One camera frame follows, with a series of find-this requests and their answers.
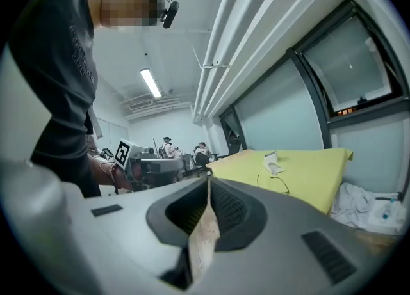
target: ceiling vent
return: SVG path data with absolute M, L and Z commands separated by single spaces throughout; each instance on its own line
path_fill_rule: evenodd
M 154 101 L 151 100 L 145 100 L 143 102 L 135 103 L 129 106 L 130 110 L 135 110 L 135 109 L 140 109 L 140 108 L 146 108 L 147 106 L 151 106 L 154 104 Z

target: fluorescent ceiling light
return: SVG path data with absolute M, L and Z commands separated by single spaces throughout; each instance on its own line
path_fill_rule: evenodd
M 143 79 L 147 83 L 148 88 L 150 89 L 150 91 L 152 92 L 154 97 L 155 98 L 161 97 L 161 93 L 158 90 L 154 79 L 152 78 L 151 71 L 149 70 L 149 68 L 145 68 L 145 69 L 141 70 L 141 76 L 143 77 Z

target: desk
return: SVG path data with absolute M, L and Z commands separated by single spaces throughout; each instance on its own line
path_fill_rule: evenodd
M 208 163 L 216 178 L 250 184 L 285 193 L 286 187 L 263 167 L 263 157 L 273 150 L 244 150 L 224 159 Z M 278 164 L 285 169 L 278 173 L 288 186 L 290 196 L 299 198 L 327 214 L 341 184 L 347 160 L 353 151 L 345 148 L 325 150 L 278 150 Z

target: bottle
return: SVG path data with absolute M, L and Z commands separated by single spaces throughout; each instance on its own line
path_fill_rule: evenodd
M 393 207 L 393 203 L 394 203 L 394 198 L 390 198 L 390 202 L 388 202 L 386 204 L 386 207 L 384 208 L 384 212 L 383 212 L 383 219 L 387 220 L 391 214 L 391 208 Z

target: white pipe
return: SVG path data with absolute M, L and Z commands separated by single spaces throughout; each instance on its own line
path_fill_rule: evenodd
M 236 0 L 221 0 L 218 13 L 217 13 L 217 17 L 215 18 L 215 22 L 213 24 L 213 29 L 212 29 L 211 37 L 209 39 L 208 48 L 206 50 L 204 65 L 212 64 L 213 58 L 217 51 L 220 37 L 222 36 L 222 32 L 224 31 L 226 22 L 229 18 L 229 15 L 231 14 L 235 1 Z M 204 91 L 206 78 L 208 77 L 209 72 L 210 70 L 208 69 L 202 70 L 201 72 L 201 78 L 199 79 L 199 85 L 198 85 L 197 98 L 195 100 L 195 107 L 193 108 L 193 120 L 194 121 L 196 120 L 199 103 L 201 102 L 201 99 L 202 99 L 202 92 Z
M 240 3 L 240 9 L 235 16 L 234 24 L 229 26 L 229 29 L 227 30 L 229 34 L 227 35 L 227 41 L 223 44 L 224 47 L 221 48 L 222 55 L 218 57 L 221 64 L 228 64 L 231 61 L 246 30 L 263 4 L 263 1 L 264 0 L 244 0 Z M 224 73 L 225 70 L 220 69 L 215 69 L 211 72 L 209 82 L 207 83 L 202 96 L 201 109 L 199 110 L 198 118 L 202 118 L 204 111 L 211 100 L 211 96 Z
M 132 120 L 132 119 L 135 119 L 135 118 L 141 118 L 141 117 L 153 115 L 153 114 L 156 114 L 156 113 L 170 111 L 171 109 L 188 108 L 188 107 L 190 107 L 190 102 L 184 102 L 184 103 L 179 103 L 179 104 L 176 104 L 176 105 L 163 106 L 163 107 L 160 107 L 160 108 L 154 108 L 154 109 L 146 110 L 146 111 L 140 112 L 140 113 L 127 115 L 127 116 L 125 116 L 125 119 L 126 120 Z

